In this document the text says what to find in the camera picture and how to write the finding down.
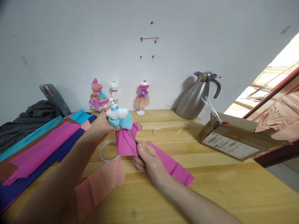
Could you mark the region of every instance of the ruffled paper dress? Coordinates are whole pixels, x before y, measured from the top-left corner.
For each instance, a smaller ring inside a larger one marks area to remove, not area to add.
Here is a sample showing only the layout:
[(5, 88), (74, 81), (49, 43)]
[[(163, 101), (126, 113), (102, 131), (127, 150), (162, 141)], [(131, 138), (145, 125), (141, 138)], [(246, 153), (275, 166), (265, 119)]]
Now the ruffled paper dress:
[(110, 110), (111, 104), (109, 103), (109, 99), (108, 97), (106, 97), (104, 93), (102, 93), (102, 85), (98, 83), (97, 79), (94, 79), (93, 83), (91, 84), (91, 87), (94, 92), (90, 95), (89, 107), (92, 109), (97, 109), (99, 111)]
[(140, 85), (140, 93), (137, 94), (135, 105), (140, 107), (146, 107), (150, 104), (149, 92), (147, 88), (149, 85)]

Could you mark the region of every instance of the doorway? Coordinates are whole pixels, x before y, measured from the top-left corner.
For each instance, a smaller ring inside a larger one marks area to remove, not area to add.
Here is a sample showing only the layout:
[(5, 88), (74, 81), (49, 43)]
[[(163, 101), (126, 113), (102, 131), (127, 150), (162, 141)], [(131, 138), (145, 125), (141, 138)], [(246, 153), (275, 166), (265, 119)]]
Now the doorway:
[(299, 67), (299, 34), (257, 76), (225, 114), (243, 118)]

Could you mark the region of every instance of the stainless steel pitcher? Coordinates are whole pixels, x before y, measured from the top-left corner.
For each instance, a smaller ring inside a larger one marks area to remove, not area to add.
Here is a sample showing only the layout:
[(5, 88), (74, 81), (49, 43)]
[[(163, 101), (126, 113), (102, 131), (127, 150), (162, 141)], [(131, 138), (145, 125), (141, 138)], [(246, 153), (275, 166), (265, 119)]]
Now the stainless steel pitcher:
[(209, 96), (210, 82), (214, 82), (217, 85), (217, 91), (214, 99), (217, 98), (221, 90), (220, 83), (215, 80), (215, 78), (221, 77), (215, 73), (195, 72), (194, 75), (197, 75), (197, 81), (184, 93), (175, 110), (177, 115), (186, 119), (197, 118), (204, 108), (205, 103), (202, 101), (202, 96)]

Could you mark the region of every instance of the gray thermos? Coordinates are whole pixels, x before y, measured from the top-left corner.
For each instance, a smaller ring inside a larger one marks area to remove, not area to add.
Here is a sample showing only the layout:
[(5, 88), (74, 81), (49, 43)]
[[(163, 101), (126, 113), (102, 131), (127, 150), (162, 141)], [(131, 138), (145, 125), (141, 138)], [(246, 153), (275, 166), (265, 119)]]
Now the gray thermos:
[(62, 113), (63, 117), (71, 114), (69, 107), (52, 84), (44, 84), (40, 86), (41, 91), (46, 96), (49, 102), (57, 105)]
[(217, 91), (214, 99), (217, 98), (221, 90), (220, 83), (215, 80), (215, 78), (221, 77), (215, 73), (195, 72), (194, 75), (197, 75), (197, 81), (184, 93), (175, 110), (177, 115), (186, 119), (197, 118), (204, 108), (205, 103), (202, 101), (202, 96), (209, 96), (210, 82), (214, 82), (217, 85)]

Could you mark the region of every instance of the jug lid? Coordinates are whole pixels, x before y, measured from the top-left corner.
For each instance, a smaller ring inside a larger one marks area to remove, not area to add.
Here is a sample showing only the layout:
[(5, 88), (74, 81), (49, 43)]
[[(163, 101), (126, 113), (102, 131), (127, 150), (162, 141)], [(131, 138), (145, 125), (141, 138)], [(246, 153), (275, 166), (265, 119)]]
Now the jug lid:
[(198, 79), (201, 79), (202, 82), (209, 81), (211, 78), (221, 78), (217, 74), (207, 71), (207, 72), (195, 72), (194, 75), (197, 75)]

